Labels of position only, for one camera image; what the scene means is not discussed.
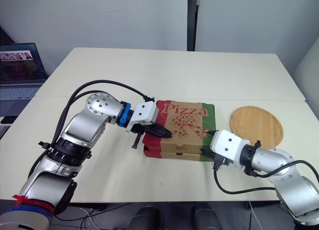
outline blue tape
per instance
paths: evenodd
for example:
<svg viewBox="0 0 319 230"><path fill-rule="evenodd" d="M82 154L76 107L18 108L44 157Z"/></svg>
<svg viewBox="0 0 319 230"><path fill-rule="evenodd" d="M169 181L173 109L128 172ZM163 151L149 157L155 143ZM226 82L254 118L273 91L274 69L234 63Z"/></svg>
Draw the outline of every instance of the blue tape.
<svg viewBox="0 0 319 230"><path fill-rule="evenodd" d="M131 104L127 103L125 110L123 112L122 118L120 119L119 127L123 127L126 122L126 117L128 117L129 110L131 108Z"/></svg>
<svg viewBox="0 0 319 230"><path fill-rule="evenodd" d="M49 221L51 220L51 213L49 210L47 209L44 209L44 208L41 208L41 207L38 207L38 206L31 206L31 205L20 205L18 207L14 207L6 212L5 213L8 213L8 212L14 212L14 211L29 211L29 212L35 212L35 213L39 213L39 214L42 214L44 215Z"/></svg>

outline red tape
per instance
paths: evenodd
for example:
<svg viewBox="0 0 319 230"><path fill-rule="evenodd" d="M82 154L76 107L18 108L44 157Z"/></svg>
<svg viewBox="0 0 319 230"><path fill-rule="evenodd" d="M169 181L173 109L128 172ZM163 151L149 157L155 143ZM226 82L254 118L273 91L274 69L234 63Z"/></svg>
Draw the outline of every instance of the red tape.
<svg viewBox="0 0 319 230"><path fill-rule="evenodd" d="M32 205L47 209L51 213L51 216L53 216L53 214L54 214L54 208L50 204L47 204L43 201L36 200L36 199L28 199L24 195L19 196L17 194L13 195L12 197L16 199L16 207L20 206L22 203L32 204Z"/></svg>

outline black cable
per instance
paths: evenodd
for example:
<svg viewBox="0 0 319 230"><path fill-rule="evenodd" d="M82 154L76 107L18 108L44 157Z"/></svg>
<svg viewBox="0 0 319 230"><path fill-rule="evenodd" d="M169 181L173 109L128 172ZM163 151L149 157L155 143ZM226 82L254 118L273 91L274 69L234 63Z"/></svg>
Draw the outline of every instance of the black cable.
<svg viewBox="0 0 319 230"><path fill-rule="evenodd" d="M73 103L74 103L76 100L78 100L79 98L81 98L81 97L83 97L83 96L85 96L85 95L87 95L87 94L96 93L96 92L103 92L103 91L99 91L99 90L87 91L87 92L84 92L84 93L79 94L78 96L76 96L76 97L73 98L72 100L71 100L71 98L70 98L68 102L71 102L71 104L73 104ZM63 128L63 126L64 126L64 123L65 123L65 120L66 120L66 117L67 117L68 110L69 110L69 109L68 109L67 107L65 107L65 108L63 109L63 111L62 111L62 113L61 113L61 116L60 116L60 119L59 119L59 121L58 121L58 124L57 124L57 126L56 126L56 129L55 129L55 133L54 133L54 137L53 137L53 138L56 138L56 135L57 135L57 134L58 134L58 137L59 137L59 135L60 135L61 132L58 133L58 131L59 131L61 125L62 125L62 128Z"/></svg>
<svg viewBox="0 0 319 230"><path fill-rule="evenodd" d="M293 165L296 165L296 164L305 164L309 168L311 168L311 170L315 174L315 176L316 176L316 178L318 180L318 183L319 183L319 174L318 174L318 172L316 171L316 169L311 164L309 164L308 162L306 162L304 160L296 160L296 161L290 162L288 164L285 164L285 165L279 167L278 169L275 169L274 171L269 172L268 174L257 174L256 177L268 178L268 177L270 177L270 176L282 171L283 169L286 169L286 168L288 168L290 166L293 166Z"/></svg>
<svg viewBox="0 0 319 230"><path fill-rule="evenodd" d="M99 214L107 213L107 212L112 211L112 210L115 210L115 209L119 209L119 208L124 207L124 206L129 205L129 204L131 204L131 203L123 204L123 205L117 206L117 207L115 207L115 208L112 208L112 209L108 209L108 210L99 212L99 213L97 213L97 214L92 214L91 217L96 216L96 215L99 215ZM59 219L60 221L65 221L65 222L77 221L77 220L81 220L81 219L84 219L84 218L87 218L87 217L88 217L88 216L86 215L85 217L81 217L81 218L77 218L77 219L61 219L61 218L59 218L57 215L54 215L54 216L55 216L57 219Z"/></svg>
<svg viewBox="0 0 319 230"><path fill-rule="evenodd" d="M76 96L76 97L72 100L71 104L73 104L76 100L78 100L79 98L81 98L81 97L83 97L83 96L85 96L85 95L87 95L87 94L96 93L96 92L103 92L103 91L92 90L92 91L87 91L87 92L81 93L81 94L79 94L78 96ZM64 110L62 111L62 114L61 114L61 116L60 116L60 119L59 119L59 121L58 121L58 125L57 125L57 128L56 128L56 130L55 130L56 132L57 132L58 126L60 126L60 125L62 124L62 122L63 122L63 125L62 125L62 126L64 126L66 116L67 116L67 111L66 111L66 108L64 108ZM38 163L39 163L39 162L41 161L41 159L42 159L45 155L47 155L48 153L49 153L49 151L46 149L46 150L36 159L36 161L34 162L34 164L32 165L32 167L31 167L31 169L30 169L30 171L29 171L28 177L30 177L30 175L34 172L34 169L36 168L36 166L38 165Z"/></svg>
<svg viewBox="0 0 319 230"><path fill-rule="evenodd" d="M94 212L94 210L92 209L91 212L89 212L89 215L91 215ZM80 230L82 230L82 225L84 223L84 228L86 229L86 220L88 219L89 216L87 216L86 218L83 218L81 225L80 225Z"/></svg>
<svg viewBox="0 0 319 230"><path fill-rule="evenodd" d="M214 169L214 179L215 179L215 182L216 182L217 186L219 187L219 189L226 194L243 194L243 193L249 193L249 192L259 191L259 190L276 190L273 187L260 187L260 188L246 189L246 190L241 190L241 191L227 191L227 190L223 189L223 187L218 182L216 169Z"/></svg>
<svg viewBox="0 0 319 230"><path fill-rule="evenodd" d="M251 227L251 214L250 214L250 218L249 218L249 228L248 228L248 230L250 230L250 227Z"/></svg>
<svg viewBox="0 0 319 230"><path fill-rule="evenodd" d="M76 95L84 88L90 86L90 85L93 85L93 84L97 84L97 83L109 83L109 84L114 84L114 85L117 85L117 86L121 86L121 87L124 87L124 88L127 88L137 94L139 94L140 96L143 97L144 100L149 100L150 98L146 95L144 95L142 92L139 92L138 90L130 87L130 86L127 86L123 83L120 83L120 82L115 82L115 81L110 81L110 80L96 80L96 81L92 81L92 82L88 82L88 83L85 83L83 84L82 86L80 86L78 89L75 90L75 92L72 94L72 96L70 97L66 107L65 107L65 113L63 115L63 112L61 114L61 122L58 123L57 125L57 128L56 128L56 131L55 131L55 134L54 134L54 137L53 137L53 140L52 140L52 143L51 145L54 145L56 143L56 141L58 140L59 138L59 135L63 129L63 125L64 125L64 122L63 122L63 119L66 118L66 114L68 113L69 109L70 109L70 106L72 104L72 101L73 99L76 97Z"/></svg>

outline white wall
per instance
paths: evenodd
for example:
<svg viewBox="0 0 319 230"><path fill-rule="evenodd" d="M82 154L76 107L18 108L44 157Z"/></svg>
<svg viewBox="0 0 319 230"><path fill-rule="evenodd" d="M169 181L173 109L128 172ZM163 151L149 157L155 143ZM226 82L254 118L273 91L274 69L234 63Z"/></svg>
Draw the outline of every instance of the white wall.
<svg viewBox="0 0 319 230"><path fill-rule="evenodd" d="M292 77L319 119L319 38L292 74Z"/></svg>
<svg viewBox="0 0 319 230"><path fill-rule="evenodd" d="M0 25L51 74L74 47L186 50L187 0L0 0Z"/></svg>
<svg viewBox="0 0 319 230"><path fill-rule="evenodd" d="M196 51L276 53L292 73L319 36L319 0L200 0Z"/></svg>

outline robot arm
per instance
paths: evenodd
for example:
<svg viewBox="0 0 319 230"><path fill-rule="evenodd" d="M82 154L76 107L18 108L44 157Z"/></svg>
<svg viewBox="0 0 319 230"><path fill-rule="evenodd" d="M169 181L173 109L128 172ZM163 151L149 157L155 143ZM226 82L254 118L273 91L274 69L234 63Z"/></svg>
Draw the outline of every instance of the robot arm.
<svg viewBox="0 0 319 230"><path fill-rule="evenodd" d="M109 94L92 94L56 143L52 146L41 143L48 153L37 164L19 196L15 196L17 207L0 216L0 229L49 229L52 215L61 213L69 204L77 186L72 178L77 176L84 160L91 157L91 148L107 123L137 133L133 148L137 148L144 132L172 136L155 123L159 110L153 101L138 104L134 111L130 107L131 104L119 102Z"/></svg>
<svg viewBox="0 0 319 230"><path fill-rule="evenodd" d="M258 141L254 146L226 130L214 133L211 149L216 154L214 171L222 164L233 163L243 168L247 175L262 177L256 171L272 171L292 163L293 157L279 149L265 150ZM306 177L301 176L295 165L284 168L269 176L280 201L294 221L303 226L319 224L319 191Z"/></svg>

